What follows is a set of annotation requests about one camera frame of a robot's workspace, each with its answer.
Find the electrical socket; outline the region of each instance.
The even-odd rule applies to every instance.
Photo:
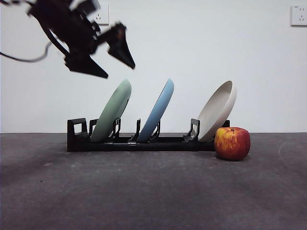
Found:
[[[292,6],[291,25],[307,26],[307,6]]]
[[[99,25],[109,25],[109,5],[99,1],[100,9],[88,16],[90,21],[95,21]]]

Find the dish rack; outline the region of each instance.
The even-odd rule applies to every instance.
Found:
[[[175,133],[161,134],[161,122],[159,121],[156,131],[147,142],[137,142],[140,134],[141,119],[136,122],[136,133],[133,136],[125,136],[120,133],[121,119],[113,122],[112,134],[101,142],[91,142],[93,126],[98,119],[90,121],[89,133],[85,118],[67,121],[67,152],[89,151],[215,151],[214,140],[211,142],[198,142],[200,133],[200,121],[191,119],[190,130],[186,135],[176,136]],[[75,133],[74,126],[81,124],[81,132]],[[226,120],[222,127],[230,127],[230,121]]]

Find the red apple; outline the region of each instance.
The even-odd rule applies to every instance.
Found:
[[[240,161],[244,159],[250,149],[249,132],[243,128],[219,128],[215,133],[214,147],[217,157]]]

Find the white wall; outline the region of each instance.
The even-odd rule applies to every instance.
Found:
[[[1,6],[0,6],[0,50],[1,50]],[[0,79],[1,79],[1,59],[0,59]]]
[[[127,26],[131,70],[99,48],[109,79],[70,73],[52,47],[46,60],[1,58],[1,132],[66,132],[67,119],[98,118],[120,82],[132,84],[122,131],[144,124],[168,78],[173,98],[162,132],[185,132],[227,80],[238,90],[233,126],[250,132],[306,132],[307,28],[290,26],[291,4],[306,0],[109,0],[111,24]],[[48,42],[25,8],[1,8],[1,50],[40,55]]]

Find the cable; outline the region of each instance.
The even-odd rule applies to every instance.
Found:
[[[51,33],[50,29],[46,27],[43,23],[39,23],[42,27],[43,31],[49,38],[49,40],[55,45],[56,48],[58,48],[65,56],[69,55],[69,52],[57,41],[58,38],[55,38],[53,34]]]
[[[11,0],[10,3],[5,1],[5,0],[0,0],[0,3],[2,3],[3,5],[12,5],[12,4],[17,4],[18,5],[18,4],[22,3],[22,2],[25,2],[25,3],[28,3],[30,5],[33,5],[32,2],[27,1],[27,0]]]
[[[7,54],[4,54],[4,53],[2,53],[2,52],[0,52],[0,55],[3,55],[3,56],[5,56],[6,58],[10,58],[10,59],[13,59],[13,60],[15,60],[15,61],[21,61],[21,62],[38,62],[38,61],[41,61],[41,60],[43,60],[44,58],[46,58],[47,57],[47,55],[48,55],[48,49],[49,49],[49,47],[52,45],[52,42],[48,42],[48,44],[46,45],[46,48],[45,48],[45,53],[42,55],[42,56],[40,56],[40,57],[37,57],[37,58],[35,58],[35,59],[21,59],[21,58],[17,58],[17,57],[12,57],[12,56],[10,56],[10,55],[7,55]]]

